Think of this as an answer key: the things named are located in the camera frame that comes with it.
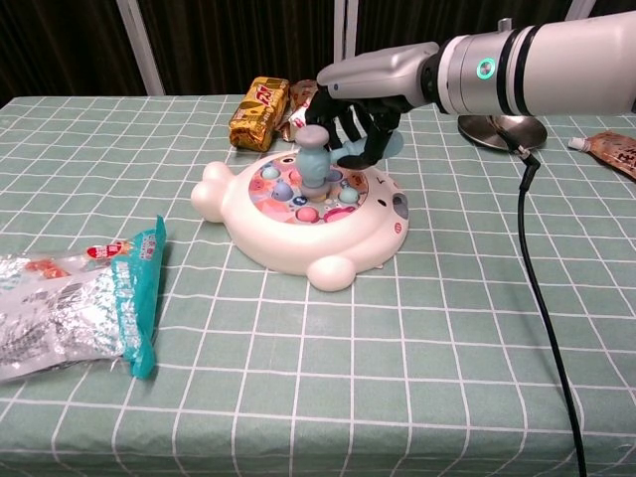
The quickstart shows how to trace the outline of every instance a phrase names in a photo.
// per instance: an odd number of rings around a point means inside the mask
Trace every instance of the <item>snack bag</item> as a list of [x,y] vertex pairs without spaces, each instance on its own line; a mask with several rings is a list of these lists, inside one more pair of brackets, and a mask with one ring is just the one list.
[[118,358],[147,378],[165,241],[158,217],[130,240],[0,255],[0,383]]
[[636,180],[636,139],[605,131],[584,139],[573,137],[567,145],[578,151],[589,152],[596,159]]
[[298,129],[307,125],[305,112],[317,90],[318,84],[313,79],[299,81],[289,89],[290,114],[277,126],[284,141],[293,142]]
[[289,94],[289,81],[256,78],[230,120],[230,144],[265,152],[282,118]]

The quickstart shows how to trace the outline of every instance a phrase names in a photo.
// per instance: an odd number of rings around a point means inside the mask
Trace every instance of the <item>table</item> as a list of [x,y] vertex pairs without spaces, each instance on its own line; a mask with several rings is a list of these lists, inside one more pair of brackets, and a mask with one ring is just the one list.
[[[0,110],[1,252],[127,238],[165,218],[147,382],[78,365],[0,387],[0,475],[573,475],[553,358],[522,267],[523,165],[452,117],[405,115],[400,253],[350,289],[266,271],[190,192],[239,171],[240,96],[25,97]],[[594,475],[636,474],[636,185],[569,137],[636,118],[541,118],[531,253]],[[270,152],[288,150],[277,140]]]

